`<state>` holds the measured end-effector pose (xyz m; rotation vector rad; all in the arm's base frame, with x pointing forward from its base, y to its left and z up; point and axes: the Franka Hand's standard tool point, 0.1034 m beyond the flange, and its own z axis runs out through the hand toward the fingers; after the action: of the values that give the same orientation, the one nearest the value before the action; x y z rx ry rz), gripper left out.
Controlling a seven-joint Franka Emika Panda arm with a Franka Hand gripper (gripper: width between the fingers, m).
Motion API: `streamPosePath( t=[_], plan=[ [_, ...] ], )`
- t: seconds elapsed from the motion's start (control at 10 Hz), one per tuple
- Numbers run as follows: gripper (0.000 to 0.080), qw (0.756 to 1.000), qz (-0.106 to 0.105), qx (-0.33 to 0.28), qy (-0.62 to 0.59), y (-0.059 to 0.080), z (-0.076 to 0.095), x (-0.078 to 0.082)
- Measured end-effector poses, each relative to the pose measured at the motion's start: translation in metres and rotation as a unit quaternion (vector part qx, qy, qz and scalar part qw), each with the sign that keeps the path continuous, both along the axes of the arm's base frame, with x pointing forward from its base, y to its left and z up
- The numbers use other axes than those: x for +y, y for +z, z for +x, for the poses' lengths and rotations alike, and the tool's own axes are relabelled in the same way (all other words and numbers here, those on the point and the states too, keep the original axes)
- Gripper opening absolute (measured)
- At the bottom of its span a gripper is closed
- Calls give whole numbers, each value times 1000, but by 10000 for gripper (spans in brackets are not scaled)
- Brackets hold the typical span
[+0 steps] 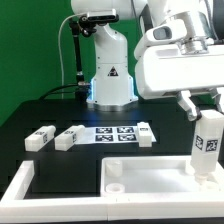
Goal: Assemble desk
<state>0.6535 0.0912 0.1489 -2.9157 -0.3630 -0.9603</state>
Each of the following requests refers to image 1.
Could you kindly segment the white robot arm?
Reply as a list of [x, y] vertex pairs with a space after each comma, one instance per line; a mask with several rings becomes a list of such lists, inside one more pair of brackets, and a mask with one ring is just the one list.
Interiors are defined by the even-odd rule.
[[[224, 0], [71, 0], [81, 32], [95, 42], [96, 74], [87, 102], [119, 110], [137, 100], [175, 97], [196, 120], [190, 100], [209, 93], [224, 113]], [[127, 40], [112, 22], [137, 17], [142, 37], [134, 50], [135, 76], [127, 71]]]

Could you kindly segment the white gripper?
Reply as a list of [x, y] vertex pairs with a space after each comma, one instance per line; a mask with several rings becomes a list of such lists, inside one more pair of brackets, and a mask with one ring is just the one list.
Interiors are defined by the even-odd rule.
[[189, 121], [201, 118], [190, 91], [198, 94], [212, 88], [211, 98], [224, 113], [224, 45], [194, 55], [182, 55], [175, 44], [149, 47], [135, 66], [135, 79], [144, 99], [173, 97], [179, 92], [177, 102]]

